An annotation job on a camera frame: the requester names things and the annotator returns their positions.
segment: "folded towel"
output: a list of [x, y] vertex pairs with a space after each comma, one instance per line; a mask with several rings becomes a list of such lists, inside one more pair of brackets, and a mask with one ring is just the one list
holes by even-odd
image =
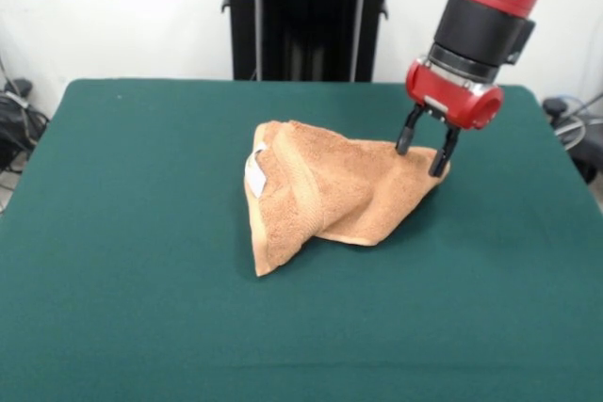
[[255, 273], [285, 264], [312, 236], [377, 245], [448, 175], [428, 174], [434, 157], [296, 121], [260, 124], [244, 183]]

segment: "black bag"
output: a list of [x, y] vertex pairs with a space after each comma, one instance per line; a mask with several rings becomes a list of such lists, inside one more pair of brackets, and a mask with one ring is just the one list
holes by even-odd
[[0, 172], [19, 153], [28, 158], [46, 130], [48, 119], [11, 91], [0, 91]]

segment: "white wall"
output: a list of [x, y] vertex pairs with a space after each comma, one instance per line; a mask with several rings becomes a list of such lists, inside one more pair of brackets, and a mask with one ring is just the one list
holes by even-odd
[[[0, 0], [0, 52], [13, 76], [36, 83], [57, 107], [78, 77], [230, 78], [230, 30], [221, 0]], [[403, 81], [429, 48], [446, 0], [388, 0], [375, 79]], [[539, 97], [589, 97], [603, 88], [603, 0], [541, 0], [537, 29], [500, 83]]]

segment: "black cable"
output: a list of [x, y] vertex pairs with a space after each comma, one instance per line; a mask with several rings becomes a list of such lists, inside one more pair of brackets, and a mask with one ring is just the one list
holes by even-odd
[[599, 93], [597, 94], [593, 99], [591, 99], [588, 103], [581, 105], [580, 107], [577, 107], [576, 109], [574, 109], [573, 112], [568, 113], [567, 115], [565, 115], [566, 118], [571, 118], [575, 115], [577, 115], [578, 113], [586, 110], [588, 107], [590, 107], [591, 105], [594, 105], [596, 103], [598, 103], [599, 101], [603, 100], [603, 93]]

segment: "table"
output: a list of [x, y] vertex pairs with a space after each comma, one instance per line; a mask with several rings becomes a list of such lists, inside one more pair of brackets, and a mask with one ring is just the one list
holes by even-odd
[[0, 222], [0, 400], [603, 400], [603, 220], [505, 91], [381, 246], [312, 240], [257, 279], [254, 127], [394, 140], [403, 87], [72, 83]]

